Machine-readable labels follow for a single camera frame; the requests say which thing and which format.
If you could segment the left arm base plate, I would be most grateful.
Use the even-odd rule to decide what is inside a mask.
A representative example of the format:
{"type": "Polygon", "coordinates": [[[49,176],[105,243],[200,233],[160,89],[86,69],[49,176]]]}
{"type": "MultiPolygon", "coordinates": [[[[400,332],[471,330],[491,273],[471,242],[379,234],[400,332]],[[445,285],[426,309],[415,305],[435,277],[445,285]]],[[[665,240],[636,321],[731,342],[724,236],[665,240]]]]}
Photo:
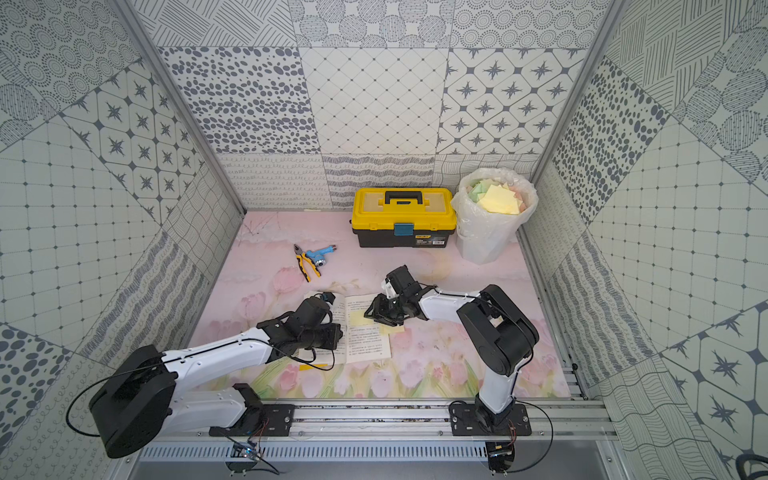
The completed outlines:
{"type": "Polygon", "coordinates": [[[288,437],[294,420],[294,404],[247,407],[230,427],[211,427],[210,437],[288,437]]]}

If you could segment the yellow children's book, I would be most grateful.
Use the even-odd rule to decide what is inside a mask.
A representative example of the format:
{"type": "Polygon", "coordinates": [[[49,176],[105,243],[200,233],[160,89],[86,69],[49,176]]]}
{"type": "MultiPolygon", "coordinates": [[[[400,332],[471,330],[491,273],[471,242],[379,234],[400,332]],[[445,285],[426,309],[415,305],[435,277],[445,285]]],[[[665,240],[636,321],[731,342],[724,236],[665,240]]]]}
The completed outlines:
{"type": "Polygon", "coordinates": [[[309,361],[321,368],[336,364],[359,363],[381,361],[391,358],[389,336],[382,336],[377,322],[375,326],[352,328],[348,325],[348,313],[355,310],[366,310],[375,296],[358,295],[343,296],[336,294],[336,299],[331,307],[333,320],[342,327],[343,337],[334,352],[316,350],[315,354],[309,350],[299,350],[296,356],[309,361]]]}

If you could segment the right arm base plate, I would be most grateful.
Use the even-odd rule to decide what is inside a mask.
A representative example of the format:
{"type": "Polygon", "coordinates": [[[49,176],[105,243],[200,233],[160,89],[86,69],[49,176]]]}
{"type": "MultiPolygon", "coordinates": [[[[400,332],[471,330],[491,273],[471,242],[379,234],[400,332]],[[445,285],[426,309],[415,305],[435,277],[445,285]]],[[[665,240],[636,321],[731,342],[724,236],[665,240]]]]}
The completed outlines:
{"type": "Polygon", "coordinates": [[[526,407],[510,404],[501,413],[493,413],[481,403],[456,400],[448,406],[454,436],[530,436],[532,428],[526,407]]]}

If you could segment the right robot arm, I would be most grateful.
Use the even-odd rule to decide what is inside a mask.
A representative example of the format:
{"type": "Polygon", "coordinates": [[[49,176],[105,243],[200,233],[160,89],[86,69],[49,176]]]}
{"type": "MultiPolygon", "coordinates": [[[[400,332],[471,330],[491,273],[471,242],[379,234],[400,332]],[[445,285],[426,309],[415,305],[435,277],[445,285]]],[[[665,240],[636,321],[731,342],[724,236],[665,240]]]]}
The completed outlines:
{"type": "Polygon", "coordinates": [[[382,288],[365,318],[390,327],[413,318],[461,325],[486,366],[477,400],[480,408],[495,416],[509,410],[515,403],[513,390],[519,372],[532,361],[540,336],[500,286],[448,292],[415,280],[403,265],[386,275],[382,288]]]}

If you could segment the pale yellow sticky note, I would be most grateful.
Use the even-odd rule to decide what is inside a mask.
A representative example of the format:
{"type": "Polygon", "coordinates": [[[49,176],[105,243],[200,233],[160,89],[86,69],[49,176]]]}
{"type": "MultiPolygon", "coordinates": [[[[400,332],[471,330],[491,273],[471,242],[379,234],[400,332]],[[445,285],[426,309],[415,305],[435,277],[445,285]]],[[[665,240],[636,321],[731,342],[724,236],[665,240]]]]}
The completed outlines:
{"type": "Polygon", "coordinates": [[[352,328],[375,326],[376,323],[365,316],[364,310],[355,310],[348,313],[348,325],[352,328]]]}
{"type": "Polygon", "coordinates": [[[403,325],[396,326],[396,327],[391,327],[391,326],[387,326],[387,325],[380,325],[378,327],[378,329],[379,329],[379,333],[382,336],[384,336],[384,335],[389,336],[389,335],[399,334],[399,333],[404,333],[405,332],[405,327],[403,325]]]}

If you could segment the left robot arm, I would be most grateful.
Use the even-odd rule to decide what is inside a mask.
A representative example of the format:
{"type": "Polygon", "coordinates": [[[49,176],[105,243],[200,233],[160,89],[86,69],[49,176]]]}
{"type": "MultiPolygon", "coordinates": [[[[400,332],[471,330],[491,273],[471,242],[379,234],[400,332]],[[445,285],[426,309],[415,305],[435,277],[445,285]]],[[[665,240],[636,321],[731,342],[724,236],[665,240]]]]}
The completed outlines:
{"type": "Polygon", "coordinates": [[[294,360],[301,350],[334,352],[343,336],[333,319],[334,294],[304,299],[293,311],[231,337],[198,347],[135,350],[88,404],[111,459],[133,454],[156,437],[207,429],[212,437],[285,436],[293,406],[265,404],[247,383],[218,391],[201,385],[231,372],[294,360]]]}

